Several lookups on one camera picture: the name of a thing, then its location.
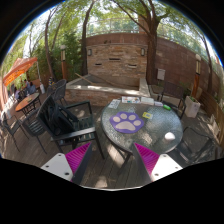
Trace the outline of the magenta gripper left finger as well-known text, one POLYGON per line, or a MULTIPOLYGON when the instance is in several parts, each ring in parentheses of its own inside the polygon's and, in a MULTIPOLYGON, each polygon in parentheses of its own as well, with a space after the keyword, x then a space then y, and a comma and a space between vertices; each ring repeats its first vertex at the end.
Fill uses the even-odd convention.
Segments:
POLYGON ((79 185, 83 179, 92 153, 92 144, 87 143, 67 154, 57 153, 42 169, 79 185))

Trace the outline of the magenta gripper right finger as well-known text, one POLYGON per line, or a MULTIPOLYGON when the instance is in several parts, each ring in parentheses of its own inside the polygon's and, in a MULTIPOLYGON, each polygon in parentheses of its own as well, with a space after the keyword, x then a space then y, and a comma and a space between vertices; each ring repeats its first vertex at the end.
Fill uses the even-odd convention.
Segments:
POLYGON ((168 154, 159 155, 138 143, 132 144, 132 150, 144 183, 154 182, 182 169, 168 154))

